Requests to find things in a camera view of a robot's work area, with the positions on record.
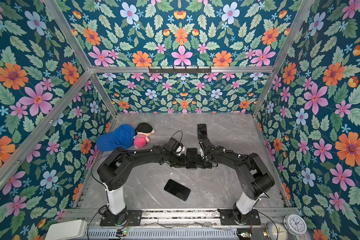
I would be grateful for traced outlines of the black phone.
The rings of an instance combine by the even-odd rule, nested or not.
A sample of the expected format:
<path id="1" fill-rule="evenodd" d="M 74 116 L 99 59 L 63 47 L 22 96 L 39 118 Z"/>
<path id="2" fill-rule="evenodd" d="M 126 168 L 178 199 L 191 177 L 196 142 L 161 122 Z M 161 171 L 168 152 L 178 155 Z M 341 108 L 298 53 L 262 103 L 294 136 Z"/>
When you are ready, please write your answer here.
<path id="1" fill-rule="evenodd" d="M 202 141 L 208 137 L 207 134 L 207 125 L 206 124 L 198 124 L 197 125 L 197 131 L 198 131 L 198 139 L 199 141 Z"/>
<path id="2" fill-rule="evenodd" d="M 171 179 L 166 183 L 164 191 L 172 194 L 184 202 L 188 199 L 191 193 L 189 188 Z"/>
<path id="3" fill-rule="evenodd" d="M 198 150 L 197 148 L 188 148 L 186 152 L 186 168 L 197 169 Z"/>

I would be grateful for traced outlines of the black phone front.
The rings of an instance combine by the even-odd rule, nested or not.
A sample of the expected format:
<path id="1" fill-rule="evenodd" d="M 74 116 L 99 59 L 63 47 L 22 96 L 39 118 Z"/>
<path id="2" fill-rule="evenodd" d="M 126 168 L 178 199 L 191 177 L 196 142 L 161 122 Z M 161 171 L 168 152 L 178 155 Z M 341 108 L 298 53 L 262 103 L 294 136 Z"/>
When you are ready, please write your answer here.
<path id="1" fill-rule="evenodd" d="M 189 188 L 171 179 L 166 183 L 164 191 L 172 194 L 184 202 L 188 199 L 191 193 Z"/>

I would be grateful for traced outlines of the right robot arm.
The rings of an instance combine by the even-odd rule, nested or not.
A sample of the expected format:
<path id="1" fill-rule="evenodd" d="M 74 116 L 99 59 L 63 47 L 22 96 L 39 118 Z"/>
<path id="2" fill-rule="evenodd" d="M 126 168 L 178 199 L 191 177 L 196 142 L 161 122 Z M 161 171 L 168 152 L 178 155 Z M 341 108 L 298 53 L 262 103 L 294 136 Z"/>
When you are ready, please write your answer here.
<path id="1" fill-rule="evenodd" d="M 242 194 L 233 205 L 233 218 L 238 224 L 244 224 L 254 216 L 255 205 L 267 191 L 275 185 L 275 180 L 256 153 L 241 155 L 222 146 L 214 146 L 208 138 L 199 139 L 202 160 L 206 167 L 224 165 L 236 171 Z"/>

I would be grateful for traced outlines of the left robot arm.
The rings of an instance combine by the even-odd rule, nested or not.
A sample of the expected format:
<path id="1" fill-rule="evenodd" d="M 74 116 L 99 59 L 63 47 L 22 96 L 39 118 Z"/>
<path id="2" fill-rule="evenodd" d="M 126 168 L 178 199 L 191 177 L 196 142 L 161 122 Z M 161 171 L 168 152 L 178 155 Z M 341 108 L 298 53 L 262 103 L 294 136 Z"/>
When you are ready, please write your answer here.
<path id="1" fill-rule="evenodd" d="M 100 226 L 113 227 L 127 224 L 128 211 L 123 186 L 133 168 L 149 163 L 182 167 L 185 163 L 183 154 L 185 149 L 184 145 L 174 138 L 170 138 L 163 146 L 153 146 L 149 149 L 116 148 L 97 169 L 107 196 L 107 209 L 101 214 Z"/>

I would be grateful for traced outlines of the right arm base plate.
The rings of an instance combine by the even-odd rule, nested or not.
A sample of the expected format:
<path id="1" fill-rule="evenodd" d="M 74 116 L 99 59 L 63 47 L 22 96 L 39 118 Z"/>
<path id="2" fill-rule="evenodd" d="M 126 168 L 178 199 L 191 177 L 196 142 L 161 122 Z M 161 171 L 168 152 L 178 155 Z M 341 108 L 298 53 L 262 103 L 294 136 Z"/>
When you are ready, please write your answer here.
<path id="1" fill-rule="evenodd" d="M 218 209 L 218 212 L 220 214 L 221 225 L 223 226 L 261 225 L 261 219 L 257 210 L 252 210 L 246 215 L 241 214 L 239 210 L 233 209 Z"/>

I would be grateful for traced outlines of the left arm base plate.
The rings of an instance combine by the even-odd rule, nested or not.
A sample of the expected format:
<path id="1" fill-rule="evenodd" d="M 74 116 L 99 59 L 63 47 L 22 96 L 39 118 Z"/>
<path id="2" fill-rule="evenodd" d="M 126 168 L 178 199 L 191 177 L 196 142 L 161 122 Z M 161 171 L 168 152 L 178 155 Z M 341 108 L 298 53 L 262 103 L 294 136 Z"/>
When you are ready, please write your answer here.
<path id="1" fill-rule="evenodd" d="M 117 215 L 114 215 L 110 210 L 106 210 L 102 214 L 100 226 L 102 227 L 124 227 L 139 226 L 142 220 L 143 211 L 141 210 L 127 210 L 124 209 Z"/>

